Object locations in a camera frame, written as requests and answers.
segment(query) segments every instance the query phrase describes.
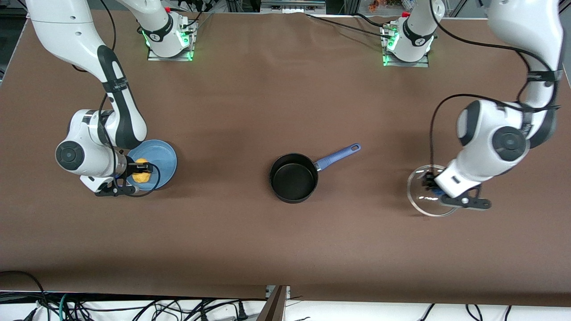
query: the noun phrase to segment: frying pan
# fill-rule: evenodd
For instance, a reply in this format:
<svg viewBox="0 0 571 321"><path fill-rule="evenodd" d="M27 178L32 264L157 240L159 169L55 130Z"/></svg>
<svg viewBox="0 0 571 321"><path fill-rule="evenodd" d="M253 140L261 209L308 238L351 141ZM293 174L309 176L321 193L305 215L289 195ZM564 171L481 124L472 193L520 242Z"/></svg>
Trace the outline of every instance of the frying pan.
<svg viewBox="0 0 571 321"><path fill-rule="evenodd" d="M276 196L290 204L301 203L317 187L318 173L329 165L361 150L353 144L313 163L301 154L286 154L278 158L270 170L270 185Z"/></svg>

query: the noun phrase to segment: white floor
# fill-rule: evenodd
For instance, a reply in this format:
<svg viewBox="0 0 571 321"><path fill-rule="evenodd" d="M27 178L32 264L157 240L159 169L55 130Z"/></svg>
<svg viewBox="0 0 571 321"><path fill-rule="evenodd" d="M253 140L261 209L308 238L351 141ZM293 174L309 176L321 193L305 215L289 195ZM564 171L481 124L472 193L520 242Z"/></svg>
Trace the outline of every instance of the white floor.
<svg viewBox="0 0 571 321"><path fill-rule="evenodd" d="M92 302L86 307L92 308L125 308L142 307L150 301L128 302ZM184 310L192 309L198 300L180 301ZM256 314L262 310L264 302L244 302L246 314L255 320ZM34 303L26 304L0 304L0 320L21 320L35 308ZM299 321L309 317L307 321L418 321L424 315L428 304L417 303L362 303L362 302L319 302L290 300L285 308L285 321ZM485 321L504 321L506 306L480 306ZM132 321L138 310L119 312L91 312L95 321ZM139 321L148 321L154 308L147 310ZM231 321L235 317L232 306L223 306L208 313L209 321ZM47 320L46 309L38 309L34 321ZM51 320L57 321L59 317L52 312ZM437 304L432 309L427 321L473 321L462 304ZM509 314L509 321L570 321L571 308L561 307L521 307L514 306ZM161 314L157 321L176 321L174 316Z"/></svg>

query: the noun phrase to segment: yellow sponge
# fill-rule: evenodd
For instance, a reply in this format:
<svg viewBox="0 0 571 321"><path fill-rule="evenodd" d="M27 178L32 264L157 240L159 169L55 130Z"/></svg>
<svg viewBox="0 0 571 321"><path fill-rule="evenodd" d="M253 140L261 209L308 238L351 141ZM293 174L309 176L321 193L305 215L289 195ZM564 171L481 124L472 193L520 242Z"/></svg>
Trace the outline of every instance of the yellow sponge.
<svg viewBox="0 0 571 321"><path fill-rule="evenodd" d="M148 161L144 158L139 158L135 161L135 163L148 163ZM149 179L151 179L151 173L149 172L133 173L133 180L137 183L146 183Z"/></svg>

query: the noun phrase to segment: teal cable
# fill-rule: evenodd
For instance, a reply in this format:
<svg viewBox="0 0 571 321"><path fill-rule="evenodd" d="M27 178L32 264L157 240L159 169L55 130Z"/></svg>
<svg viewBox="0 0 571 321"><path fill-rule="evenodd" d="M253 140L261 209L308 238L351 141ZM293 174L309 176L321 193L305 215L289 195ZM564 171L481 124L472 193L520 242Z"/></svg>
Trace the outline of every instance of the teal cable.
<svg viewBox="0 0 571 321"><path fill-rule="evenodd" d="M63 302L65 302L67 294L65 293L59 301L59 321L63 321Z"/></svg>

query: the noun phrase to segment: brown table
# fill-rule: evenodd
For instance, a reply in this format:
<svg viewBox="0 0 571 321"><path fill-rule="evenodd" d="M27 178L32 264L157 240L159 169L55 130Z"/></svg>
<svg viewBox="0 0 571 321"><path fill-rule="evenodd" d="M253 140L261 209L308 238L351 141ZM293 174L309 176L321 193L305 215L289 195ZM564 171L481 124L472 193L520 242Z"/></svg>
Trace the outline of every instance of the brown table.
<svg viewBox="0 0 571 321"><path fill-rule="evenodd" d="M69 119L96 109L103 90L50 55L29 23L0 90L1 269L53 291L245 298L290 284L304 299L571 306L566 82L555 136L484 184L493 208L431 219L405 190L428 163L433 109L456 93L514 99L525 79L516 54L441 35L430 68L383 67L374 36L303 14L217 14L195 61L147 62L134 17L113 15L147 139L175 147L177 172L143 199L97 198L58 167ZM94 19L111 43L106 13ZM444 23L497 42L485 21ZM456 118L470 101L438 116L437 163L460 150ZM355 142L363 149L323 172L306 202L272 195L278 156L317 159Z"/></svg>

